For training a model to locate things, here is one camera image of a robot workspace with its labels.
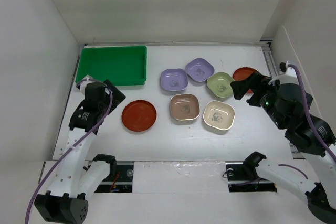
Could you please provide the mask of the red scalloped round plate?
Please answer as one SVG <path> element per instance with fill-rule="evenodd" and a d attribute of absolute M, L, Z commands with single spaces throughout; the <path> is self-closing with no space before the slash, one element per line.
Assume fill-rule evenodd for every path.
<path fill-rule="evenodd" d="M 256 69 L 254 68 L 250 68 L 250 67 L 241 67 L 238 68 L 232 75 L 232 78 L 234 79 L 234 81 L 244 81 L 245 79 L 247 79 L 251 74 L 253 74 L 254 72 L 259 73 Z M 239 90 L 241 90 L 241 87 L 245 88 L 245 84 L 243 83 L 240 86 L 237 85 L 232 85 L 232 90 L 233 90 L 233 94 L 236 94 Z"/>

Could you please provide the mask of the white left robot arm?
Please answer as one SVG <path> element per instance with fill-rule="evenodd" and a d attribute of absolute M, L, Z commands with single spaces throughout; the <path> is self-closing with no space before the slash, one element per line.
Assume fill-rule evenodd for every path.
<path fill-rule="evenodd" d="M 87 217 L 88 200 L 103 180 L 117 175 L 117 161 L 112 155 L 98 154 L 88 168 L 85 160 L 99 127 L 105 118 L 125 99 L 125 95 L 109 80 L 104 82 L 85 77 L 77 83 L 84 94 L 69 121 L 64 153 L 40 181 L 54 177 L 44 194 L 36 189 L 26 212 L 29 222 L 35 207 L 46 222 L 83 223 Z"/>

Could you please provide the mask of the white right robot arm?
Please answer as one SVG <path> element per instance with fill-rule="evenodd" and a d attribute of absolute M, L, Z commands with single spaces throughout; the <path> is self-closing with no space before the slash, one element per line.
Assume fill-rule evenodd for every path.
<path fill-rule="evenodd" d="M 276 80 L 261 73 L 232 83 L 234 128 L 225 137 L 223 161 L 243 165 L 250 180 L 260 177 L 298 198 L 313 222 L 335 223 L 335 134 L 311 115 L 311 95 L 297 76 Z"/>

